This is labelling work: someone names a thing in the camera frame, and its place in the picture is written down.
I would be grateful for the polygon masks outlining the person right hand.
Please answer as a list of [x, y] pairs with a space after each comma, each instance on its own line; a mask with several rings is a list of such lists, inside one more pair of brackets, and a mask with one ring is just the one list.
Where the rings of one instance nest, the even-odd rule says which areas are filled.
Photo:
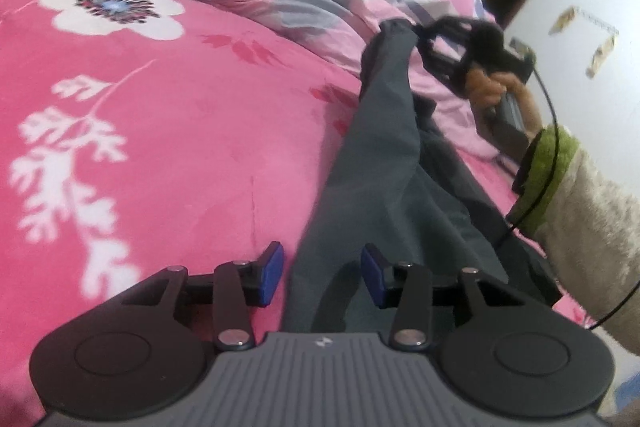
[[506, 94], [512, 94], [521, 111], [524, 133], [532, 142], [542, 130], [542, 120], [533, 95], [512, 72], [495, 72], [487, 75], [483, 69], [473, 67], [466, 73], [465, 95], [475, 118], [478, 134], [491, 140], [486, 116]]

